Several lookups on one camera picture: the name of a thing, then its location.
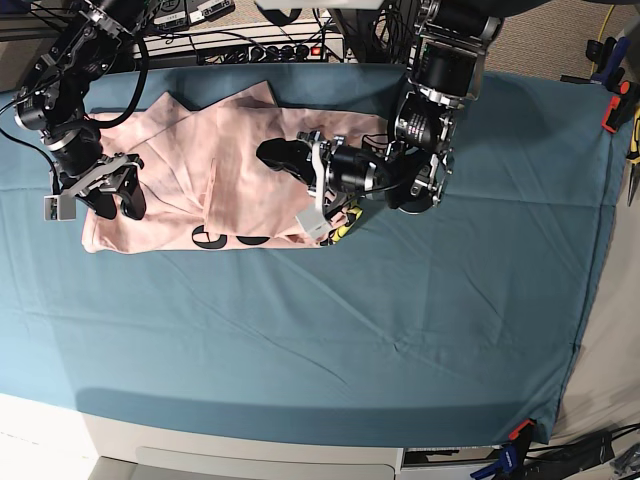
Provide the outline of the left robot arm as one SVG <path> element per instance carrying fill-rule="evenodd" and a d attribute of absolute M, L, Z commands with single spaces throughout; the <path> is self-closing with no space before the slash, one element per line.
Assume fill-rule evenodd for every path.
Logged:
<path fill-rule="evenodd" d="M 415 51 L 392 106 L 384 150 L 356 148 L 343 136 L 327 139 L 319 131 L 259 145 L 259 160 L 296 178 L 312 197 L 312 206 L 297 216 L 307 234 L 327 234 L 330 219 L 361 198 L 411 214 L 441 202 L 459 112 L 479 95 L 487 52 L 503 23 L 458 1 L 421 3 Z"/>

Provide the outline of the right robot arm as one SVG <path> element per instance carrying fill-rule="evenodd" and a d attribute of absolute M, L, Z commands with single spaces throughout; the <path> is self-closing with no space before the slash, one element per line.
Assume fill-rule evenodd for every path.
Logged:
<path fill-rule="evenodd" d="M 44 199 L 48 221 L 75 219 L 78 202 L 107 220 L 122 214 L 139 221 L 146 213 L 138 179 L 142 159 L 105 153 L 101 133 L 127 120 L 141 99 L 149 72 L 143 39 L 148 11 L 146 1 L 83 2 L 8 105 L 18 126 L 40 135 L 36 151 L 49 166 L 51 184 Z M 128 106 L 112 120 L 89 117 L 84 99 L 91 83 L 131 45 L 139 48 L 141 61 Z"/>

